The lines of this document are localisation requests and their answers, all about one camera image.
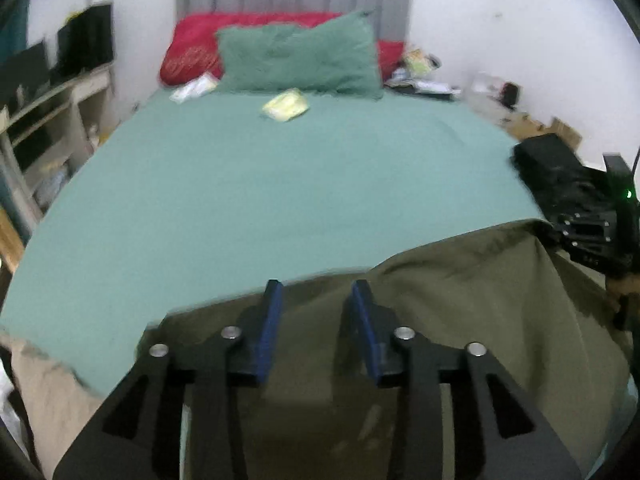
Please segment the green pillow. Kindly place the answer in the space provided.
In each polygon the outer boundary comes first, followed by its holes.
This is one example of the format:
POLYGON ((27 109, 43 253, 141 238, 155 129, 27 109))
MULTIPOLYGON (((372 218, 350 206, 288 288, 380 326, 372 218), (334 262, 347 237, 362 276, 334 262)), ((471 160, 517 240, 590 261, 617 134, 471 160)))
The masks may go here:
POLYGON ((307 92, 378 100, 383 83, 378 46, 363 12, 318 26, 269 24, 216 33, 222 92, 307 92))

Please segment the black monitor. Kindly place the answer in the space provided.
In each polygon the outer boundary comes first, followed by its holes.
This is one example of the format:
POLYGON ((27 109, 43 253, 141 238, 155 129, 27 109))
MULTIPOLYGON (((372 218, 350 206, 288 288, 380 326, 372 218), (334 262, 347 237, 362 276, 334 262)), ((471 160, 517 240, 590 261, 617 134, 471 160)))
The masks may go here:
POLYGON ((55 86, 114 61, 113 5, 89 6, 58 31, 58 52, 49 65, 43 41, 1 62, 1 108, 18 110, 18 90, 29 103, 47 86, 55 86))

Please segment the white shelving desk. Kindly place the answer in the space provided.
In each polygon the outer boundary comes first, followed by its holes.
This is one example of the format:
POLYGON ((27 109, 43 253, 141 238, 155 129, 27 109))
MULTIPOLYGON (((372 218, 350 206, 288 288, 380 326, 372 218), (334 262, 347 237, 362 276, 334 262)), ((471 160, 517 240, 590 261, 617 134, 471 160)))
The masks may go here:
POLYGON ((1 175, 31 233, 43 217, 35 195, 58 170, 77 172, 113 127, 113 65, 103 64, 1 115, 1 175))

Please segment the beige folded garment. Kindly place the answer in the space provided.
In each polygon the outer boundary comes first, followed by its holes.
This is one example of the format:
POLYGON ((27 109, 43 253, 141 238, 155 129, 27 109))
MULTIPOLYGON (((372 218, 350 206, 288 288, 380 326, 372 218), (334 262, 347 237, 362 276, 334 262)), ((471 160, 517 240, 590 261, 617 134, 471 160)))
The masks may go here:
POLYGON ((1 333, 1 348, 11 353, 14 382, 25 404, 43 477, 58 463, 103 402, 71 368, 29 341, 1 333))

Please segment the black garment pile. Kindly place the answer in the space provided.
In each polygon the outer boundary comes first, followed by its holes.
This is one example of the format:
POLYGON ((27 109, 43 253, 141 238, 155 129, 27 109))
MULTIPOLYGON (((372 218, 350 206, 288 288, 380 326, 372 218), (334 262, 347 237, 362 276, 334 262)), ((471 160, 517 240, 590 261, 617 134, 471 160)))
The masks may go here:
POLYGON ((615 209, 606 173, 584 166, 555 133, 516 144, 512 165, 549 222, 615 209))

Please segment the cardboard box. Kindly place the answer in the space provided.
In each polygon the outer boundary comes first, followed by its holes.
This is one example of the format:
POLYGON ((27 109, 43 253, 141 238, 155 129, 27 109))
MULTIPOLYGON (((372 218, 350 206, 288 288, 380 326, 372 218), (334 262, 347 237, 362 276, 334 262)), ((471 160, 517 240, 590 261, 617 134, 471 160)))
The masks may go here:
POLYGON ((544 134, 556 134, 572 151, 582 144, 582 136, 559 118, 552 119, 550 125, 538 122, 529 114, 514 114, 503 122, 503 128, 518 141, 524 141, 544 134))

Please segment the white paper on bed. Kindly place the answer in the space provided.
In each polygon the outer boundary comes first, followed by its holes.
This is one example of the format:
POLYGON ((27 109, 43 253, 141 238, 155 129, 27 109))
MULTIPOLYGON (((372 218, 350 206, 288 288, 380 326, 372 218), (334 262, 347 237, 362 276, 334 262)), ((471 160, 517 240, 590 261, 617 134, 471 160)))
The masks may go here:
POLYGON ((218 78, 211 73, 204 73, 177 88, 171 93, 169 99, 178 104, 199 99, 201 96, 206 96, 206 94, 213 92, 218 87, 218 84, 218 78))

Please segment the yellow packet on bed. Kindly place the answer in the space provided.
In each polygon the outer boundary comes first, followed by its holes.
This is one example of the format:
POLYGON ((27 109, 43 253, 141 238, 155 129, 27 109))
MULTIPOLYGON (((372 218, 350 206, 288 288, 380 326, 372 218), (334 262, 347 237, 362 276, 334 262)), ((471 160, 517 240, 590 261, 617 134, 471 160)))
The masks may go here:
POLYGON ((262 107, 262 114, 276 122, 289 122, 302 116, 309 110, 309 104, 303 92, 288 89, 267 102, 262 107))

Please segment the red pillow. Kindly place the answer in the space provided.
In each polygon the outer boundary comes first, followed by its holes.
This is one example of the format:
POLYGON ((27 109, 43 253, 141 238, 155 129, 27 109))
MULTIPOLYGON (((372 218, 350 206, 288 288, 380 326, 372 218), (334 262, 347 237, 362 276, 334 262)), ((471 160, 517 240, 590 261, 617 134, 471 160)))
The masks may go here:
POLYGON ((339 18, 334 12, 269 12, 269 13, 194 13, 175 27, 162 66, 160 81, 168 87, 187 84, 209 73, 217 79, 224 76, 218 52, 217 32, 227 27, 262 27, 295 25, 314 28, 339 18))

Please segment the bedside clutter pile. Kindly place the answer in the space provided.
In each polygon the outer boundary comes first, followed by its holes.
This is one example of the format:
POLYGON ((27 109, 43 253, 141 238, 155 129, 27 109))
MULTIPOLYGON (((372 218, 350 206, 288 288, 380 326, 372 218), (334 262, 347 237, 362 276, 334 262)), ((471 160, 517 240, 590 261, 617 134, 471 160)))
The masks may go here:
POLYGON ((386 79, 384 86, 407 96, 457 101, 462 97, 462 89, 435 79, 441 67, 442 61, 434 54, 425 53, 420 48, 405 50, 398 67, 386 79))

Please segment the olive green large garment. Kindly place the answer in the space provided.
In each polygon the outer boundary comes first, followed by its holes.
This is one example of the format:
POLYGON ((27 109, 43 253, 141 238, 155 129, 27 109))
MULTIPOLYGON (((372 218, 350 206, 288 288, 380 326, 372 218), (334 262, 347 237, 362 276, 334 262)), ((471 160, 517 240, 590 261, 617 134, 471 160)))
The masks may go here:
POLYGON ((239 395, 252 479, 634 479, 638 340, 551 226, 521 221, 289 284, 268 382, 239 395), (347 333, 352 283, 399 320, 397 387, 347 333))

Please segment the teal bed sheet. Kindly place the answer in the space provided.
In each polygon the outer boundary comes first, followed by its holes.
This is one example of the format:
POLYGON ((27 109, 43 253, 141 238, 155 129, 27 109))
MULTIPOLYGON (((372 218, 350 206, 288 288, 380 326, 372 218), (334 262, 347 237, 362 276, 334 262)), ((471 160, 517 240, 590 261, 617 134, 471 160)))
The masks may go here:
POLYGON ((155 93, 38 224, 2 326, 107 393, 169 311, 539 216, 510 136, 461 102, 312 94, 289 122, 265 102, 155 93))

